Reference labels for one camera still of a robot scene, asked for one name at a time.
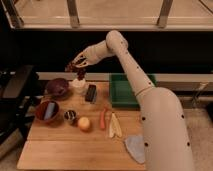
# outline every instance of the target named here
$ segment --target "carrot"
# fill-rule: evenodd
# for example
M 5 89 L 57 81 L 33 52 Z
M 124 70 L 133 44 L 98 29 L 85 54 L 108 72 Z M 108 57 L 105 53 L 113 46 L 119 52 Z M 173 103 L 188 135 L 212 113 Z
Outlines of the carrot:
M 100 113 L 100 129 L 105 130 L 106 124 L 105 124 L 105 113 L 107 112 L 107 108 L 104 107 L 104 109 Z

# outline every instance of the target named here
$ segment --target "purple bowl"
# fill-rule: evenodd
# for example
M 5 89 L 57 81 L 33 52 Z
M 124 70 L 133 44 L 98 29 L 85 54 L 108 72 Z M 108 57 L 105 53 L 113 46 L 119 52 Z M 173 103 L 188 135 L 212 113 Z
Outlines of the purple bowl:
M 69 82 L 64 78 L 50 80 L 46 85 L 46 90 L 52 96 L 63 96 L 69 90 Z

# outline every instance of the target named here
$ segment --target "wooden table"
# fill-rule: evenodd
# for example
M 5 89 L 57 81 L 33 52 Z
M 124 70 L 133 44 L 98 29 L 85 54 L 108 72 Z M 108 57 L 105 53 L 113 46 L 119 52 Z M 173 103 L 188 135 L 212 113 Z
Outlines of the wooden table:
M 85 102 L 84 97 L 73 93 L 58 99 L 60 116 L 50 125 L 34 120 L 28 139 L 18 162 L 24 170 L 145 170 L 126 151 L 123 143 L 128 135 L 142 133 L 139 110 L 114 109 L 109 102 L 109 83 L 92 82 L 97 86 L 95 104 Z M 104 107 L 107 129 L 99 128 L 99 114 Z M 65 111 L 75 110 L 78 117 L 87 116 L 92 121 L 88 133 L 70 126 L 63 119 Z M 109 119 L 114 111 L 122 129 L 122 138 L 110 139 Z

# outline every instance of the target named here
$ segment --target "chair armrest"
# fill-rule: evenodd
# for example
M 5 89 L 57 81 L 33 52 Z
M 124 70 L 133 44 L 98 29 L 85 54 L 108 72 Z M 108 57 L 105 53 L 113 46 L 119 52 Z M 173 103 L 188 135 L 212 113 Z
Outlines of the chair armrest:
M 33 66 L 24 65 L 18 68 L 5 87 L 2 98 L 16 99 L 20 97 L 32 76 L 36 76 L 38 79 L 38 75 L 33 71 Z

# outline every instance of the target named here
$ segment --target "brown bowl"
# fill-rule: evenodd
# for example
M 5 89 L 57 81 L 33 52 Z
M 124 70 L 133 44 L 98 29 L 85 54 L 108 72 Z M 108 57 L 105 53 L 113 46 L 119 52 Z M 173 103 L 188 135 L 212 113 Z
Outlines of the brown bowl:
M 50 118 L 45 119 L 46 110 L 48 108 L 49 103 L 54 103 L 54 108 L 52 110 L 52 115 Z M 57 116 L 59 115 L 59 105 L 55 101 L 45 101 L 40 103 L 35 110 L 35 118 L 41 123 L 51 123 L 53 122 Z
M 69 90 L 69 81 L 64 78 L 55 78 L 48 81 L 46 90 L 48 94 L 54 97 L 63 96 Z

